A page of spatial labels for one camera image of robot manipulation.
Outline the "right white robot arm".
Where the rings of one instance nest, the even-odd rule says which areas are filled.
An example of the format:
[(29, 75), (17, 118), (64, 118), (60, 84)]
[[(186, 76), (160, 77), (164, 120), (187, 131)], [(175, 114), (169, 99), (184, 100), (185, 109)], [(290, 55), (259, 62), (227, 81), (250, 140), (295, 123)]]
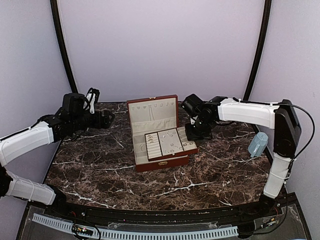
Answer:
[(296, 110), (311, 114), (304, 108), (292, 104), (288, 99), (280, 102), (258, 102), (215, 96), (209, 101), (191, 94), (181, 107), (191, 122), (185, 126), (189, 141), (212, 138), (212, 129), (220, 122), (246, 123), (273, 132), (273, 156), (267, 182), (263, 189), (264, 198), (255, 205), (255, 213), (266, 217), (275, 208), (272, 199), (278, 197), (283, 185), (290, 178), (292, 167), (298, 156), (306, 149), (298, 149), (302, 134)]

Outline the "beige jewelry tray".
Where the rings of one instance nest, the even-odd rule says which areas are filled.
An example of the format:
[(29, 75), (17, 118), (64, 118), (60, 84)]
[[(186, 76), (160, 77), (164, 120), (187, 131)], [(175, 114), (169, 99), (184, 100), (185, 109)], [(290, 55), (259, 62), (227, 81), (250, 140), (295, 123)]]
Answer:
[(194, 141), (189, 141), (185, 127), (146, 133), (146, 152), (149, 162), (182, 157), (198, 152)]

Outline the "wooden jewelry box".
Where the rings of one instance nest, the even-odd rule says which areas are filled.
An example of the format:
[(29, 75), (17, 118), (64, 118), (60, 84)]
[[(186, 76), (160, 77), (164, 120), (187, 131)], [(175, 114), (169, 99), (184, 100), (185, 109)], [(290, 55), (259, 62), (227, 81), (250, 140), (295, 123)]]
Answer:
[(137, 172), (154, 171), (188, 164), (189, 156), (169, 155), (150, 161), (146, 135), (179, 126), (178, 96), (165, 95), (128, 100), (126, 102), (133, 141), (135, 169)]

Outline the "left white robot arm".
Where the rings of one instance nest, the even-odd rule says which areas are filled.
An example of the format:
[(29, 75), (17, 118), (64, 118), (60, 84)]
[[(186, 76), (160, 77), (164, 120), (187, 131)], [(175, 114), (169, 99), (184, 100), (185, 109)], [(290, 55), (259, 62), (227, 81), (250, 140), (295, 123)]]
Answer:
[(13, 160), (39, 147), (72, 137), (77, 131), (88, 128), (108, 129), (115, 119), (109, 110), (98, 111), (98, 89), (90, 88), (86, 95), (68, 93), (55, 114), (40, 117), (32, 126), (7, 135), (0, 140), (0, 195), (38, 202), (50, 206), (60, 218), (67, 218), (70, 206), (66, 196), (56, 187), (19, 177), (6, 170)]

